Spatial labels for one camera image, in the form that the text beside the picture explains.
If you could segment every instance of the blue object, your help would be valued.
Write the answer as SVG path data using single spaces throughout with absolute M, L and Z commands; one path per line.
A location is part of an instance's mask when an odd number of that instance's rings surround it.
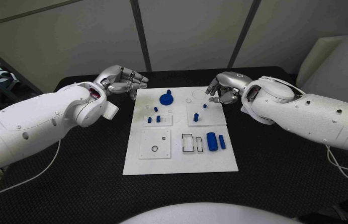
M 208 141 L 208 151 L 216 151 L 219 149 L 217 141 L 216 141 L 216 133 L 207 133 L 207 141 Z
M 167 106 L 173 103 L 173 100 L 174 100 L 174 98 L 173 98 L 173 95 L 171 95 L 171 91 L 167 90 L 167 93 L 162 94 L 161 97 L 160 97 L 160 102 L 161 102 L 162 105 Z
M 219 140 L 220 140 L 221 149 L 226 149 L 223 135 L 219 135 Z
M 194 121 L 196 122 L 198 121 L 198 114 L 197 113 L 194 114 Z

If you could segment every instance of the robotic hand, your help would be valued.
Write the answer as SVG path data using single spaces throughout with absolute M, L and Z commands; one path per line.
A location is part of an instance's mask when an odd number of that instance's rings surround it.
M 216 75 L 206 94 L 210 102 L 231 104 L 242 96 L 242 112 L 263 124 L 275 124 L 313 142 L 348 150 L 348 103 L 305 94 L 295 95 L 288 82 L 272 77 L 252 79 L 234 72 Z
M 148 78 L 115 65 L 93 82 L 75 83 L 0 111 L 0 167 L 36 154 L 56 143 L 75 126 L 88 127 L 101 116 L 112 119 L 118 107 L 106 101 L 112 93 L 147 87 Z

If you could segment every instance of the black mat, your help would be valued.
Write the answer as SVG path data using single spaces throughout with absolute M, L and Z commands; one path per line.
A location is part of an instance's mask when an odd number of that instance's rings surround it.
M 257 79 L 292 82 L 277 67 L 229 69 Z M 226 69 L 144 73 L 150 88 L 207 86 Z M 69 77 L 57 89 L 95 76 Z M 0 194 L 1 223 L 118 223 L 141 212 L 184 202 L 247 205 L 289 217 L 348 199 L 348 180 L 325 158 L 325 146 L 260 124 L 224 105 L 239 172 L 122 176 L 134 102 L 127 94 L 112 121 L 76 127 L 62 140 L 56 161 L 27 184 Z M 47 166 L 57 144 L 10 165 L 0 189 L 33 177 Z M 347 153 L 334 149 L 338 159 Z

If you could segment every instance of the textured black surface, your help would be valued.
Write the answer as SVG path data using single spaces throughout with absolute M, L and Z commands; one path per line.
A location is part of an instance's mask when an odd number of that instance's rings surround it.
M 227 70 L 252 79 L 267 75 L 292 82 L 277 67 Z M 207 86 L 223 71 L 144 75 L 150 88 L 193 87 Z M 65 78 L 57 89 L 93 79 Z M 101 118 L 91 127 L 73 128 L 46 173 L 0 194 L 0 222 L 118 223 L 157 207 L 198 201 L 242 204 L 295 217 L 348 199 L 348 180 L 326 161 L 325 146 L 277 125 L 260 124 L 240 112 L 240 103 L 223 106 L 239 172 L 122 176 L 134 102 L 127 94 L 112 95 L 109 101 L 119 106 L 114 120 Z M 56 147 L 10 165 L 0 189 L 45 169 Z M 344 151 L 334 152 L 339 160 L 348 159 Z

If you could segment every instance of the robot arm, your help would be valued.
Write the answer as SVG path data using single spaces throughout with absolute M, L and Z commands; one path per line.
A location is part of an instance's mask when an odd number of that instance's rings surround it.
M 221 89 L 211 102 L 234 103 L 242 96 L 242 112 L 263 124 L 277 125 L 308 140 L 348 150 L 348 103 L 315 94 L 296 96 L 286 82 L 272 77 L 252 81 L 223 72 L 206 93 Z
M 57 142 L 75 126 L 88 127 L 103 116 L 112 119 L 118 107 L 106 101 L 111 93 L 147 87 L 148 79 L 115 65 L 92 82 L 75 83 L 0 111 L 0 167 L 36 154 Z

